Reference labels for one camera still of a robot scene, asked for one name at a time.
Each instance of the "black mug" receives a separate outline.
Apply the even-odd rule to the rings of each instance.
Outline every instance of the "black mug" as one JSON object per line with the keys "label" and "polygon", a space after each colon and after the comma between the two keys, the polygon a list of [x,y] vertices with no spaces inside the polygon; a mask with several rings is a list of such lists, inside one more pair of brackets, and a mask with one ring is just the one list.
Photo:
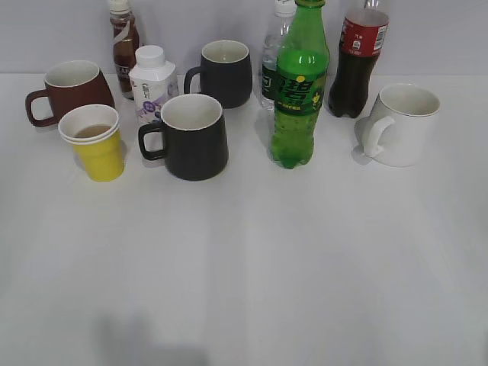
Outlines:
{"label": "black mug", "polygon": [[252,68],[249,48],[235,40],[216,40],[201,51],[200,66],[188,70],[185,94],[190,92],[193,77],[200,74],[202,94],[216,98],[224,108],[245,104],[252,91]]}
{"label": "black mug", "polygon": [[[167,101],[161,120],[139,129],[139,148],[148,160],[164,159],[166,168],[187,181],[219,174],[229,159],[223,109],[208,95],[180,95]],[[144,136],[162,133],[163,149],[147,151]]]}

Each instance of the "white wall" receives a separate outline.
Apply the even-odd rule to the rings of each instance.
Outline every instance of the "white wall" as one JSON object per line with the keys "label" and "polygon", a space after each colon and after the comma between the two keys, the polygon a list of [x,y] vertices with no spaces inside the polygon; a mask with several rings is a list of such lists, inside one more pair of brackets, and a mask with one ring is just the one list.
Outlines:
{"label": "white wall", "polygon": [[[324,21],[336,70],[337,43],[351,0],[328,0]],[[273,0],[132,0],[147,43],[162,45],[184,73],[201,47],[236,39],[257,64]],[[391,26],[378,75],[486,75],[488,0],[390,0]],[[68,59],[111,65],[105,0],[1,0],[0,72],[43,72]]]}

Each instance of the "yellow paper cup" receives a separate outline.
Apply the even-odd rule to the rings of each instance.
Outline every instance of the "yellow paper cup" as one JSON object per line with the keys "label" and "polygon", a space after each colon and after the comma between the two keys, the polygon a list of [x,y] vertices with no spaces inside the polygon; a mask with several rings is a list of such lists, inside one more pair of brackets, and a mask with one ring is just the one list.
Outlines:
{"label": "yellow paper cup", "polygon": [[[78,136],[82,131],[103,132],[94,136]],[[124,171],[120,144],[119,114],[103,104],[89,104],[73,109],[58,125],[61,137],[73,146],[88,176],[94,181],[113,181]]]}

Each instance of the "green bottle label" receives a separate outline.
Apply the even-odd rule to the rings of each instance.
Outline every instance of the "green bottle label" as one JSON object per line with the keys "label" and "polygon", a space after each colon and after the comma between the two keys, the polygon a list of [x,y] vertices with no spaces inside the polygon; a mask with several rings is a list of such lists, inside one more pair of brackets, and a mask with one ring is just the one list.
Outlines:
{"label": "green bottle label", "polygon": [[275,75],[276,71],[268,69],[264,65],[262,66],[262,94],[271,100],[274,100],[276,95]]}
{"label": "green bottle label", "polygon": [[300,75],[277,71],[276,108],[286,114],[307,116],[320,110],[326,73]]}

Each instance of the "mug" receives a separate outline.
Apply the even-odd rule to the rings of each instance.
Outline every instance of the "mug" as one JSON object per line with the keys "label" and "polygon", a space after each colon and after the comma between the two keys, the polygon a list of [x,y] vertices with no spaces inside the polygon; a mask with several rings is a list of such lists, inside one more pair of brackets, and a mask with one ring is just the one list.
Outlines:
{"label": "mug", "polygon": [[72,145],[94,181],[113,181],[124,172],[119,114],[104,104],[75,108],[61,118],[59,134]]}
{"label": "mug", "polygon": [[415,165],[432,135],[440,108],[439,99],[424,88],[386,86],[364,128],[364,154],[389,166]]}
{"label": "mug", "polygon": [[[139,129],[139,148],[148,160],[164,159],[166,168],[187,181],[219,174],[229,159],[222,105],[203,94],[180,95],[167,101],[161,120]],[[147,151],[144,136],[162,133],[163,149]]]}
{"label": "mug", "polygon": [[192,78],[200,74],[203,94],[216,98],[224,108],[245,104],[252,91],[249,48],[235,40],[216,40],[201,51],[200,66],[188,70],[184,92],[190,92]]}
{"label": "mug", "polygon": [[[69,111],[86,104],[114,106],[114,98],[100,68],[91,61],[68,61],[49,70],[44,90],[31,92],[25,98],[25,110],[35,127],[57,124]],[[38,120],[32,113],[32,102],[48,97],[53,116]]]}

